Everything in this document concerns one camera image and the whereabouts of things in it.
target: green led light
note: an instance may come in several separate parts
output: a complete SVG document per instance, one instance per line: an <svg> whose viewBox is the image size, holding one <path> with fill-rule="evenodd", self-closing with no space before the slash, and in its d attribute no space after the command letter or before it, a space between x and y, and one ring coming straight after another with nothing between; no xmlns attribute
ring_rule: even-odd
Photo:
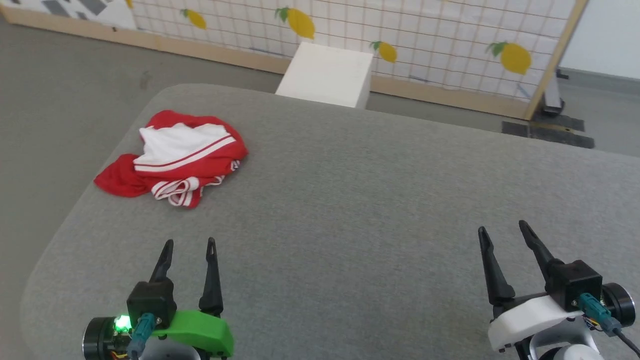
<svg viewBox="0 0 640 360"><path fill-rule="evenodd" d="M129 332L131 330L131 319L129 315L120 315L113 323L113 328L117 332Z"/></svg>

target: gray floor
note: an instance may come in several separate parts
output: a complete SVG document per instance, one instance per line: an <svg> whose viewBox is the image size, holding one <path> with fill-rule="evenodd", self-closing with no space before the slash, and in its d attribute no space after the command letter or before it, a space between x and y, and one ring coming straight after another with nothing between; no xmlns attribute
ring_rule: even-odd
<svg viewBox="0 0 640 360"><path fill-rule="evenodd" d="M27 359L17 306L47 242L142 107L180 83L274 92L280 76L0 19L0 348ZM640 100L563 85L596 148L640 156ZM367 108L500 131L505 118L372 94Z"/></svg>

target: white wall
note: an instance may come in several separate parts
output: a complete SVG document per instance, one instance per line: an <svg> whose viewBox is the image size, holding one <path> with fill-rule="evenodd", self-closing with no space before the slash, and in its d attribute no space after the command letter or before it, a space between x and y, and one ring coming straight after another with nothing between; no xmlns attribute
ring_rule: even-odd
<svg viewBox="0 0 640 360"><path fill-rule="evenodd" d="M640 79L640 0L589 0L560 66Z"/></svg>

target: wooden frame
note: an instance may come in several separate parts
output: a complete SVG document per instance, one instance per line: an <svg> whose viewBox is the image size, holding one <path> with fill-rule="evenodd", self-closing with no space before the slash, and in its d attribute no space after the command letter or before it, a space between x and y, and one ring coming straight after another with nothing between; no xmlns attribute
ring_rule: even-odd
<svg viewBox="0 0 640 360"><path fill-rule="evenodd" d="M531 120L540 104L544 89L556 73L556 68L564 54L569 39L584 11L588 0L576 0L572 13L566 23L564 33L559 39L549 65L542 77L531 102L507 99L488 94L446 90L435 86L427 86L393 78L373 76L371 90L382 94L395 95L427 102L435 102L448 106L466 108L470 110L494 113L506 117ZM60 17L47 13L33 12L19 8L0 5L0 12L10 24L30 26L33 28L58 31L82 37L95 38L120 44L144 47L167 53L181 54L205 60L219 61L248 67L251 69L284 74L290 60L275 58L265 54L247 53L245 51L227 49L212 44L202 44L187 40L177 40L126 29L115 29L98 22Z"/></svg>

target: teal cable connector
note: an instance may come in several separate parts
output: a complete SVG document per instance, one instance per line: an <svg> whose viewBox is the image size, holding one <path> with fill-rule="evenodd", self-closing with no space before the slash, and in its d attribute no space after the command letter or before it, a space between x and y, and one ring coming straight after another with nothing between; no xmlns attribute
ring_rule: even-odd
<svg viewBox="0 0 640 360"><path fill-rule="evenodd" d="M131 334L131 342L127 346L127 355L130 359L138 360L145 350L147 340L156 328L156 317L152 313L144 313L140 317L136 328Z"/></svg>
<svg viewBox="0 0 640 360"><path fill-rule="evenodd" d="M589 293L583 293L578 297L578 308L584 314L600 324L602 330L609 337L615 336L615 330L622 329L618 319L611 316L611 312Z"/></svg>

